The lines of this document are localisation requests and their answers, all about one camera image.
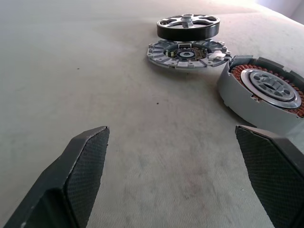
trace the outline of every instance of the spoked wheel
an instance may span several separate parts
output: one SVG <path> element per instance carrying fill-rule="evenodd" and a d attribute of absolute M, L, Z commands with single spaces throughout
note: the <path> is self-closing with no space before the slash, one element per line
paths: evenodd
<path fill-rule="evenodd" d="M 210 15 L 183 14 L 158 21 L 157 34 L 166 40 L 204 40 L 219 33 L 219 22 Z"/>

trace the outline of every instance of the disassembled motor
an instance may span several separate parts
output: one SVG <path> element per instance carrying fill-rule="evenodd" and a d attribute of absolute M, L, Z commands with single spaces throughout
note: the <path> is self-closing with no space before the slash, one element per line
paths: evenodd
<path fill-rule="evenodd" d="M 218 34 L 219 22 L 214 16 L 194 14 L 183 14 L 158 21 L 158 36 L 166 40 L 149 45 L 149 60 L 161 67 L 179 70 L 224 64 L 231 60 L 231 53 L 224 42 L 210 39 Z"/>
<path fill-rule="evenodd" d="M 258 128 L 286 134 L 304 120 L 304 78 L 265 58 L 235 56 L 218 91 L 226 106 Z"/>
<path fill-rule="evenodd" d="M 157 34 L 166 40 L 149 45 L 148 59 L 176 70 L 200 70 L 227 62 L 218 81 L 226 106 L 256 127 L 279 134 L 302 123 L 304 78 L 261 57 L 232 59 L 224 42 L 210 39 L 218 34 L 219 22 L 214 16 L 194 14 L 158 21 Z"/>

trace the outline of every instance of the fabric surface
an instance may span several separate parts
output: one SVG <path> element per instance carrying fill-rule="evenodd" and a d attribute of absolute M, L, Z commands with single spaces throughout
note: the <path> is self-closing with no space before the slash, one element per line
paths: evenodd
<path fill-rule="evenodd" d="M 111 130 L 88 228 L 271 228 L 247 175 L 236 124 L 216 90 L 223 66 L 152 66 L 156 22 L 221 19 L 214 38 L 304 75 L 304 26 L 225 0 L 5 0 L 0 7 L 0 226 L 84 130 Z M 290 134 L 303 150 L 302 126 Z"/>

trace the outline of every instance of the dark stain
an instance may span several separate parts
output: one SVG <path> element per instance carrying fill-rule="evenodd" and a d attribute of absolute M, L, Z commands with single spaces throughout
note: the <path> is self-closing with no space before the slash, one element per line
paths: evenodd
<path fill-rule="evenodd" d="M 25 86 L 22 86 L 19 89 L 16 89 L 16 92 L 20 92 L 20 91 L 24 90 L 25 88 L 26 88 Z"/>
<path fill-rule="evenodd" d="M 126 205 L 128 204 L 129 200 L 136 201 L 135 195 L 127 186 L 124 187 L 123 193 L 123 201 Z"/>
<path fill-rule="evenodd" d="M 129 227 L 133 227 L 130 215 L 125 217 L 125 225 L 124 225 L 124 228 L 129 228 Z"/>
<path fill-rule="evenodd" d="M 185 187 L 183 196 L 186 200 L 202 193 L 202 187 L 195 181 L 188 180 Z"/>
<path fill-rule="evenodd" d="M 232 224 L 231 219 L 227 215 L 225 215 L 225 218 L 228 220 L 229 224 Z"/>
<path fill-rule="evenodd" d="M 139 161 L 139 166 L 141 167 L 141 169 L 143 170 L 147 165 L 148 165 L 148 161 L 147 159 L 145 159 L 143 156 L 139 156 L 138 157 L 138 161 Z"/>
<path fill-rule="evenodd" d="M 219 206 L 220 208 L 222 208 L 222 203 L 221 203 L 220 196 L 219 196 L 219 194 L 217 194 L 213 182 L 212 182 L 212 181 L 209 181 L 209 183 L 210 183 L 209 186 L 211 186 L 211 192 L 212 192 L 213 195 L 215 196 L 215 200 L 217 201 L 218 206 Z"/>

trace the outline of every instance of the metal hub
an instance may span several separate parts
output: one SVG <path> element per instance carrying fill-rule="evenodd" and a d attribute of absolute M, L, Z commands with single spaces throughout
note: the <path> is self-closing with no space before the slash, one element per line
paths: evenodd
<path fill-rule="evenodd" d="M 241 79 L 252 93 L 268 103 L 282 108 L 298 108 L 301 105 L 301 98 L 296 90 L 271 73 L 246 69 L 241 72 Z"/>
<path fill-rule="evenodd" d="M 177 53 L 177 55 L 179 55 L 182 58 L 192 58 L 194 57 L 195 54 L 192 51 L 181 51 Z"/>

